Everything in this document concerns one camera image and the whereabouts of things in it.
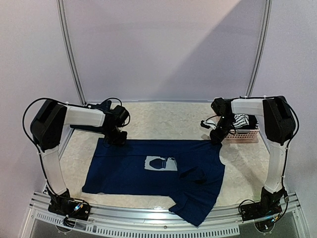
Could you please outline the dark blue denim jeans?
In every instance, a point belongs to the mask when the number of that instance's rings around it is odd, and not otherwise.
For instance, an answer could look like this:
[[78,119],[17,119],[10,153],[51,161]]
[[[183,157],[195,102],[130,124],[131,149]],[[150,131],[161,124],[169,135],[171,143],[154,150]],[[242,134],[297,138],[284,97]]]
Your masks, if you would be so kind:
[[[104,100],[100,104],[88,104],[87,106],[90,106],[91,109],[98,109],[102,112],[109,112],[111,107],[112,101],[111,100]],[[89,126],[89,125],[70,125],[73,129],[79,129],[83,131],[90,131],[95,133],[103,134],[103,128],[102,127],[95,127],[95,126]]]

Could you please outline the blue garment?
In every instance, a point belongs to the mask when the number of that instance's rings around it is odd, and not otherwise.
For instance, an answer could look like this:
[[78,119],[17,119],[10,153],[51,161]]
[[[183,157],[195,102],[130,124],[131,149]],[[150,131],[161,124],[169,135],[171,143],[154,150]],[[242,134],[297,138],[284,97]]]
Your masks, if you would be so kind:
[[170,212],[199,226],[221,190],[221,147],[208,140],[136,139],[115,146],[99,139],[82,191],[167,196],[174,201]]

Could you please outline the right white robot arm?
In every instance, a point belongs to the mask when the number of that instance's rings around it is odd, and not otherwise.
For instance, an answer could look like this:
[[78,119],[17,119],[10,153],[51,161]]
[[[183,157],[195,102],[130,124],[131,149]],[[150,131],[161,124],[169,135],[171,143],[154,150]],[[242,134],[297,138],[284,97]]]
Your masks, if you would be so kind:
[[264,189],[271,194],[281,191],[286,169],[290,141],[295,135],[297,123],[292,108],[284,96],[215,98],[211,108],[220,117],[210,132],[213,145],[221,144],[229,134],[238,114],[261,116],[269,144],[269,166]]

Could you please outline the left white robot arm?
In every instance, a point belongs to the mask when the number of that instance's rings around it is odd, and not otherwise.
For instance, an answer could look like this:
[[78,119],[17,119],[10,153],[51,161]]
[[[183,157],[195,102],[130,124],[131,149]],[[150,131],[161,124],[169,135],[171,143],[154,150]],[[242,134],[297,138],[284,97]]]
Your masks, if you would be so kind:
[[86,106],[43,98],[44,102],[30,125],[33,142],[39,150],[41,166],[49,191],[55,196],[67,192],[59,162],[59,145],[64,126],[104,135],[110,145],[123,145],[127,132],[122,131],[130,120],[130,113],[122,105],[111,107],[111,100]]

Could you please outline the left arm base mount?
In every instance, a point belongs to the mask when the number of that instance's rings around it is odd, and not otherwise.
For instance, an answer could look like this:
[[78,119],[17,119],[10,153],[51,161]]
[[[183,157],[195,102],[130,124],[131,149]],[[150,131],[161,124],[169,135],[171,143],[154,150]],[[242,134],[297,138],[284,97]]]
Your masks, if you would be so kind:
[[68,189],[61,195],[48,190],[48,195],[51,198],[49,212],[73,219],[88,220],[91,212],[90,204],[85,200],[70,197]]

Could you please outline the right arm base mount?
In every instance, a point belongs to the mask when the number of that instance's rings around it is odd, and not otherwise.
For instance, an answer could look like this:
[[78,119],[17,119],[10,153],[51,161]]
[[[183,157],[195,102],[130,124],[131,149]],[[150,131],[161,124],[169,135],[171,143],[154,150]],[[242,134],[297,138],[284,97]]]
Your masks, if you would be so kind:
[[285,215],[289,199],[285,200],[283,208],[280,201],[269,204],[267,198],[262,198],[259,202],[250,199],[243,200],[238,206],[238,212],[242,221],[253,221],[256,230],[262,234],[271,233],[275,224]]

